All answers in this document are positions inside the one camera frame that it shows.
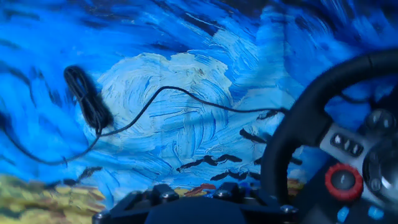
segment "black steering wheel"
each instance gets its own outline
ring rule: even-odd
[[[296,148],[304,145],[318,147],[342,164],[363,173],[363,165],[387,138],[369,138],[335,124],[325,112],[325,105],[345,88],[363,80],[398,73],[398,49],[383,50],[363,55],[332,67],[322,73],[300,95],[269,141],[261,161],[261,187],[288,204],[287,168]],[[336,148],[331,139],[337,133],[349,136],[360,143],[361,153],[352,155]],[[370,183],[363,184],[361,199],[383,208],[398,205],[393,196],[384,200],[373,192]]]

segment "black cable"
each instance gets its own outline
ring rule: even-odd
[[[17,148],[25,154],[27,157],[35,160],[36,162],[42,163],[42,164],[47,164],[50,166],[57,166],[60,164],[67,164],[70,161],[73,161],[75,159],[78,159],[87,153],[89,153],[93,148],[94,145],[98,142],[100,137],[105,137],[105,136],[110,136],[113,134],[120,133],[122,131],[125,131],[129,129],[131,126],[133,126],[138,119],[144,114],[144,112],[148,109],[150,104],[155,100],[156,96],[163,90],[177,90],[185,93],[186,95],[190,96],[194,100],[199,101],[200,103],[203,103],[204,105],[208,106],[214,106],[223,110],[227,111],[232,111],[236,113],[253,113],[253,112],[260,112],[260,111],[276,111],[276,112],[281,112],[281,113],[286,113],[288,109],[285,108],[263,108],[263,109],[254,109],[254,110],[237,110],[233,108],[228,108],[226,106],[221,106],[217,105],[215,103],[210,103],[204,100],[201,100],[197,98],[195,95],[192,93],[188,92],[187,90],[184,90],[183,88],[175,87],[175,86],[163,86],[159,88],[153,96],[149,99],[149,101],[144,105],[144,107],[141,109],[141,111],[137,114],[137,116],[125,127],[117,129],[115,131],[111,131],[109,133],[102,134],[102,129],[106,127],[110,121],[110,112],[108,109],[105,107],[105,105],[102,104],[101,100],[98,98],[95,88],[93,85],[90,85],[90,81],[86,79],[86,75],[84,71],[76,66],[71,66],[67,67],[64,71],[64,78],[65,81],[73,95],[76,96],[76,100],[79,103],[81,107],[81,112],[83,113],[83,117],[85,118],[86,122],[88,125],[90,125],[92,128],[95,128],[95,133],[96,133],[96,138],[94,141],[88,146],[86,150],[84,150],[82,153],[79,153],[71,158],[62,160],[62,161],[45,161],[42,160],[35,155],[31,154],[27,149],[25,149],[23,146],[15,142],[7,133],[7,136],[9,139],[14,143],[14,145],[17,146]]]

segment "blue paint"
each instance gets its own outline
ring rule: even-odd
[[[398,45],[397,27],[378,7],[363,16],[362,8],[348,1],[350,17],[347,9],[334,6],[336,1],[301,9],[276,2],[259,9],[253,4],[253,9],[243,11],[233,8],[233,2],[116,1],[101,6],[101,12],[94,10],[100,7],[96,1],[2,2],[0,113],[9,118],[6,129],[15,141],[49,161],[86,149],[94,133],[63,81],[63,69],[69,65],[82,67],[97,84],[115,116],[113,127],[104,130],[108,132],[127,124],[163,85],[183,87],[233,108],[290,108],[322,71],[356,55]],[[320,19],[313,8],[326,16]],[[19,13],[6,14],[11,9]],[[15,76],[12,68],[22,76]],[[387,77],[345,93],[358,99],[380,98],[396,82],[396,77]],[[369,105],[335,98],[326,110],[338,123],[356,129]],[[283,118],[257,121],[259,114],[230,113],[165,91],[134,127],[103,138],[95,151],[68,166],[38,164],[0,132],[0,153],[15,162],[0,161],[0,172],[49,183],[76,179],[86,166],[103,166],[83,183],[98,185],[107,206],[129,190],[144,190],[156,182],[219,185],[210,178],[226,170],[259,172],[253,161],[265,145],[243,139],[239,131],[272,134]],[[223,154],[243,161],[176,171],[204,155]],[[289,172],[307,180],[327,159],[307,148],[299,157],[307,172],[297,166]]]

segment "swirling brushstrokes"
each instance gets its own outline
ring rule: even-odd
[[[2,128],[46,160],[83,151],[94,136],[62,78],[63,69],[73,64],[91,75],[111,108],[114,123],[107,130],[127,124],[163,85],[234,108],[290,108],[309,82],[332,65],[396,46],[395,17],[386,10],[395,8],[387,1],[354,0],[4,0]],[[360,83],[345,93],[380,98],[396,81]],[[335,98],[327,110],[337,122],[355,129],[369,105]],[[26,158],[0,131],[0,172],[53,183],[77,180],[86,167],[102,167],[81,182],[97,185],[112,206],[129,191],[156,182],[200,185],[226,172],[258,173],[254,161],[264,145],[243,139],[239,131],[272,134],[283,116],[258,117],[266,113],[230,113],[165,91],[134,127],[103,138],[95,151],[67,166],[49,167]],[[223,154],[242,161],[176,170]],[[311,172],[292,174],[306,179],[326,158],[313,149],[296,157]]]

